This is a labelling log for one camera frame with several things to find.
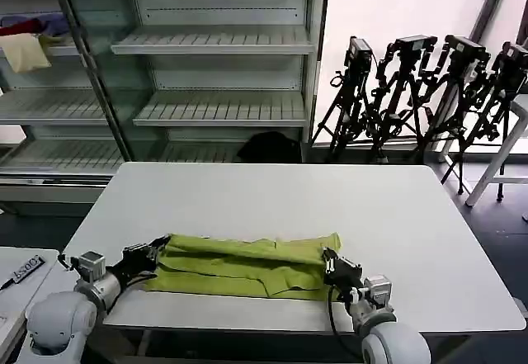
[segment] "white table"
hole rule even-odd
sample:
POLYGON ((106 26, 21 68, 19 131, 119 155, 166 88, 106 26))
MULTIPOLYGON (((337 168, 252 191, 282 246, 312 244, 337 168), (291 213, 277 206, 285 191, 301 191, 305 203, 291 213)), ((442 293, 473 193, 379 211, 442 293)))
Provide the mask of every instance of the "white table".
MULTIPOLYGON (((341 253, 394 284, 398 320, 424 333, 523 329, 526 322, 433 171, 422 166, 127 163, 65 252, 102 253, 167 233, 303 239, 338 232, 341 253)), ((56 264, 38 296, 77 279, 56 264)), ((351 330, 336 304, 338 328, 351 330)), ((106 324, 320 333, 324 303, 128 291, 106 324)))
POLYGON ((24 263, 40 255, 46 263, 20 284, 0 291, 0 362, 10 353, 25 322, 25 310, 57 260, 55 250, 0 247, 0 285, 24 263))

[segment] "shelf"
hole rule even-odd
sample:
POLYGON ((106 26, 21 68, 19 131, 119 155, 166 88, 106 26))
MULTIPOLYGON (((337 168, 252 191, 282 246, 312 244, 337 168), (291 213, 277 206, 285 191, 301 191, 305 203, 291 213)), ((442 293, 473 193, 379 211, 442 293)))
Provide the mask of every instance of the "shelf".
POLYGON ((240 162, 237 152, 243 143, 170 142, 163 150, 159 162, 240 162))
MULTIPOLYGON (((79 56, 79 52, 71 36, 66 36, 58 44, 47 46, 44 53, 48 56, 79 56)), ((5 57, 2 48, 0 48, 0 57, 5 57)))
POLYGON ((158 91, 137 126, 302 127, 304 104, 293 91, 158 91))
MULTIPOLYGON (((119 107, 119 118, 132 109, 119 107)), ((0 125, 107 125, 99 101, 86 89, 18 89, 0 96, 0 125)))
POLYGON ((304 26, 144 26, 115 54, 309 54, 304 26))
POLYGON ((122 163, 113 140, 40 139, 15 149, 0 163, 0 173, 111 175, 122 163))

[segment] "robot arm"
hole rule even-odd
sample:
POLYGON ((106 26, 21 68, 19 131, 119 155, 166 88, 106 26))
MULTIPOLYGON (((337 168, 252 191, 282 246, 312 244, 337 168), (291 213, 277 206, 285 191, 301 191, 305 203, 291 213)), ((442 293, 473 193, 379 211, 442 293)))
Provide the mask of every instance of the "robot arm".
POLYGON ((158 255, 169 239, 164 236, 151 244, 125 248, 123 259, 112 267, 105 267, 105 258, 94 252, 71 258, 71 265, 59 256, 59 262, 81 278, 74 291, 50 294, 31 308, 17 363, 78 364, 96 322, 110 313, 128 286, 153 277, 142 274, 156 269, 158 255))
MULTIPOLYGON (((345 304, 355 334, 361 339, 361 355, 368 364, 430 364, 426 340, 416 330, 398 323, 389 304, 392 283, 385 276, 361 280, 361 265, 340 257, 330 248, 323 250, 325 284, 339 291, 337 300, 345 304)), ((329 301, 332 330, 332 305, 329 301)))

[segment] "white chair leg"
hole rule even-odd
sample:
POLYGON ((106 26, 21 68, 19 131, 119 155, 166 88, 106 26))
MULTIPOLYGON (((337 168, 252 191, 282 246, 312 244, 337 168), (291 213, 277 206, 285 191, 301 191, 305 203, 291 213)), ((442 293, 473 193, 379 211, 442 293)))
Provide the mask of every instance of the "white chair leg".
POLYGON ((519 120, 513 126, 510 134, 507 136, 504 144, 502 144, 498 153, 493 157, 492 162, 489 164, 488 168, 484 172, 484 175, 478 180, 477 185, 473 188, 473 191, 468 197, 468 200, 465 201, 467 206, 473 207, 477 204, 480 197, 484 193, 484 190, 488 184, 492 181, 493 177, 497 173, 497 170, 501 167, 501 164, 506 160, 510 151, 512 151, 513 145, 517 140, 522 137, 526 127, 528 126, 528 117, 519 116, 519 120))

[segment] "camera tripod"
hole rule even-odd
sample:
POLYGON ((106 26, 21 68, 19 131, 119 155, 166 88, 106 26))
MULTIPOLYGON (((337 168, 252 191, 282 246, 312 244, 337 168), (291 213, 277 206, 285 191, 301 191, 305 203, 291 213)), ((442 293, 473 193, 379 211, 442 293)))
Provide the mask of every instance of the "camera tripod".
POLYGON ((372 49, 366 41, 350 38, 350 45, 345 54, 345 73, 336 71, 337 76, 330 82, 333 87, 340 87, 332 105, 328 108, 326 115, 312 138, 314 145, 321 131, 325 130, 332 136, 332 142, 325 162, 335 162, 347 145, 356 139, 366 128, 366 115, 361 114, 363 100, 368 107, 365 93, 366 80, 369 77, 372 60, 372 49), (334 131, 326 124, 335 109, 339 109, 339 117, 334 131))
POLYGON ((474 42, 454 35, 445 38, 443 52, 450 53, 450 65, 447 73, 438 80, 436 88, 447 83, 435 115, 431 118, 429 129, 423 136, 422 142, 411 152, 411 156, 416 155, 419 163, 424 162, 426 148, 432 146, 437 141, 447 140, 448 143, 454 139, 459 141, 459 193, 463 188, 463 155, 464 143, 464 118, 472 107, 479 109, 486 96, 491 90, 486 74, 486 65, 490 55, 486 49, 474 42), (465 85, 465 75, 473 63, 475 67, 475 79, 465 85), (448 133, 447 138, 441 138, 444 133, 448 133))
MULTIPOLYGON (((508 136, 509 130, 509 115, 512 101, 515 99, 520 88, 526 82, 528 76, 528 50, 522 46, 505 42, 502 46, 502 51, 499 53, 492 66, 493 74, 489 78, 489 82, 493 86, 491 96, 480 113, 477 122, 469 133, 464 143, 460 143, 461 152, 465 152, 469 146, 474 144, 474 141, 483 138, 485 135, 489 141, 493 141, 500 134, 498 132, 498 124, 504 121, 502 131, 502 143, 508 136), (492 109, 497 108, 497 112, 492 115, 492 109)), ((457 156, 453 159, 449 169, 441 180, 445 183, 447 178, 452 173, 455 165, 461 163, 462 159, 457 156)), ((501 165, 500 174, 504 174, 504 163, 501 165)), ((497 201, 502 201, 503 198, 503 184, 499 184, 497 201)))
POLYGON ((406 38, 397 39, 393 44, 389 44, 384 58, 379 62, 376 79, 379 81, 379 87, 372 91, 374 96, 374 104, 372 106, 372 114, 379 116, 376 121, 370 120, 367 123, 367 134, 372 136, 373 145, 370 150, 367 162, 370 163, 374 157, 377 158, 378 163, 387 163, 387 158, 383 154, 384 144, 394 137, 401 134, 403 126, 407 126, 415 135, 418 142, 422 141, 422 132, 420 128, 420 117, 418 111, 421 107, 420 88, 426 77, 427 63, 434 50, 437 38, 435 36, 415 35, 406 38), (387 65, 393 60, 394 54, 398 52, 400 59, 400 67, 395 72, 392 78, 387 82, 385 69, 387 65), (416 69, 416 63, 421 60, 418 70, 418 77, 416 80, 413 71, 416 69), (384 96, 390 92, 391 87, 394 87, 393 95, 390 99, 387 109, 380 112, 381 102, 384 96), (401 111, 397 113, 400 98, 405 91, 407 85, 410 87, 411 95, 408 105, 411 110, 401 111), (412 128, 407 120, 414 116, 414 128, 412 128))

